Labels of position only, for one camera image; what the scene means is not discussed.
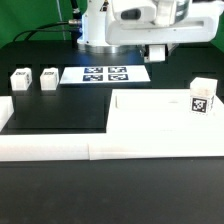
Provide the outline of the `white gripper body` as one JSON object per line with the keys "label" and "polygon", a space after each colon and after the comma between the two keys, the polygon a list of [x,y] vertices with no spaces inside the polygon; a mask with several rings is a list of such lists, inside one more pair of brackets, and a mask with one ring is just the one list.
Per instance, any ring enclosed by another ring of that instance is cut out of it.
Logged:
{"label": "white gripper body", "polygon": [[114,45],[161,45],[211,41],[218,30],[219,16],[188,16],[169,27],[149,24],[122,24],[113,16],[106,17],[105,39]]}

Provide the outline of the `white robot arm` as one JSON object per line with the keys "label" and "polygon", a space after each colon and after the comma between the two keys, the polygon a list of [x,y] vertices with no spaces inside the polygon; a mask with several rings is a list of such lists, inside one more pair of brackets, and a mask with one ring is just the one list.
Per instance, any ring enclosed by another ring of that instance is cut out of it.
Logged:
{"label": "white robot arm", "polygon": [[224,0],[87,0],[81,45],[120,47],[209,42]]}

